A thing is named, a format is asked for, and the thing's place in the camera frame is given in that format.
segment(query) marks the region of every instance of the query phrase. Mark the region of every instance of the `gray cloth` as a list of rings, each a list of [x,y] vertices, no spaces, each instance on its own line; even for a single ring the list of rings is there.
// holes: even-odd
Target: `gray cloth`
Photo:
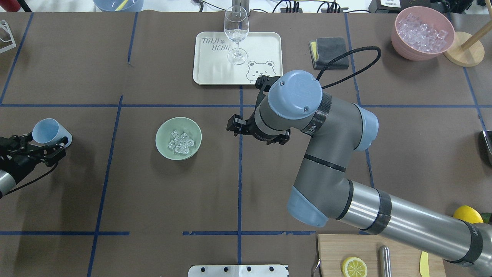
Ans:
[[[323,69],[323,67],[329,63],[332,59],[340,56],[341,54],[347,52],[345,46],[345,39],[343,37],[320,37],[316,39],[316,49],[312,48],[312,42],[309,42],[309,49],[312,59],[312,67],[314,69]],[[344,57],[334,64],[332,64],[328,69],[348,69],[348,57]]]

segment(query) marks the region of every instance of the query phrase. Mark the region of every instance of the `pink bowl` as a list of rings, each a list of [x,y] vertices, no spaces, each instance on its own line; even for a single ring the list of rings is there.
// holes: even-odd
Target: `pink bowl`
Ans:
[[[397,32],[397,24],[400,20],[404,19],[407,17],[409,13],[414,14],[415,16],[420,17],[424,23],[427,23],[429,25],[432,25],[434,29],[437,31],[439,30],[445,30],[448,32],[448,35],[444,39],[447,44],[446,46],[442,49],[441,52],[439,53],[425,53],[421,52],[419,50],[413,49],[408,45],[406,42],[403,41],[403,39],[398,35]],[[391,32],[391,43],[393,44],[393,47],[395,50],[400,54],[402,57],[407,58],[412,61],[424,61],[428,59],[432,59],[434,57],[439,56],[441,53],[445,52],[446,50],[451,47],[453,44],[453,41],[455,39],[455,29],[453,28],[453,25],[449,20],[442,15],[440,12],[427,8],[427,7],[422,7],[422,6],[414,6],[414,7],[409,7],[401,11],[397,19],[395,20],[395,24],[393,25],[393,30]]]

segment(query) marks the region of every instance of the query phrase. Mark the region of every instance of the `white floor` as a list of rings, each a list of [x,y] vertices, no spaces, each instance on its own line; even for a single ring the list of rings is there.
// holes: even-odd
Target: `white floor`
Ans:
[[[200,6],[192,0],[143,0],[143,10],[156,11],[198,11]],[[206,2],[218,7],[227,9],[231,5],[231,0],[207,0]],[[278,0],[250,0],[250,9],[263,9],[271,12]],[[337,0],[341,7],[347,7],[348,10],[368,9],[371,0]],[[33,11],[43,12],[91,12],[100,11],[92,0],[26,0]],[[303,12],[316,12],[321,2],[302,2],[300,8]],[[285,7],[286,3],[282,3],[280,7]],[[205,4],[203,11],[218,11],[217,8]],[[485,7],[478,6],[476,0],[471,8],[466,11],[468,14],[487,14]]]

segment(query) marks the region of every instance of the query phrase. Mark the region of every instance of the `wine glass base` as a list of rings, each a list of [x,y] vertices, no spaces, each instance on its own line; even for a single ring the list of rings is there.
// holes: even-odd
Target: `wine glass base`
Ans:
[[[247,60],[247,53],[242,48],[239,48],[238,52],[236,52],[236,49],[232,49],[231,51],[229,51],[229,54],[227,54],[227,59],[233,65],[242,65]]]

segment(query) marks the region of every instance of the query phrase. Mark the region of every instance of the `wooden disc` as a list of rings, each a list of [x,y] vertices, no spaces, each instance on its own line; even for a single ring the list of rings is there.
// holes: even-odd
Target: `wooden disc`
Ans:
[[[461,45],[467,41],[471,35],[465,32],[456,32],[455,41],[448,51],[444,52],[444,56],[451,62],[462,67],[474,67],[479,64],[485,56],[484,46],[480,41],[477,41],[470,48],[463,50]]]

